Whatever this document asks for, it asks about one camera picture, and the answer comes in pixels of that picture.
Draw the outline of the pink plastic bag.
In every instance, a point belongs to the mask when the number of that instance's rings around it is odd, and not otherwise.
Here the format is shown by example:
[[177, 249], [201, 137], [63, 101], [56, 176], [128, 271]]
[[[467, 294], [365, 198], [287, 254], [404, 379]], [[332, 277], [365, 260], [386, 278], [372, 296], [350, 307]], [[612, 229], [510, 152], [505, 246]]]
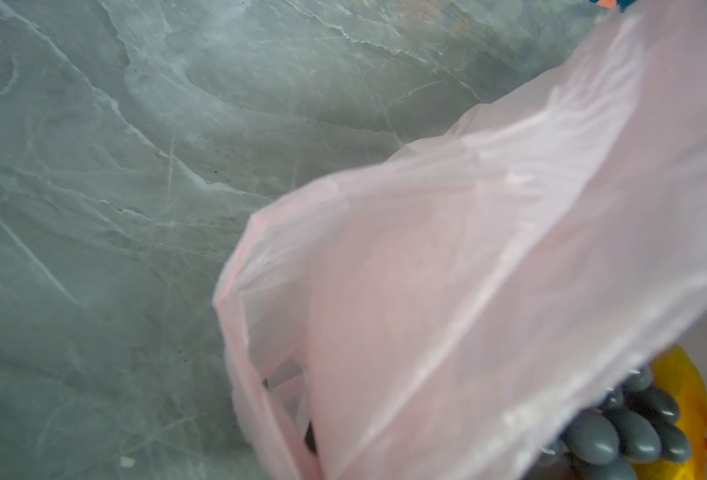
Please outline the pink plastic bag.
[[707, 1], [263, 208], [213, 304], [273, 479], [522, 478], [673, 344], [707, 416]]

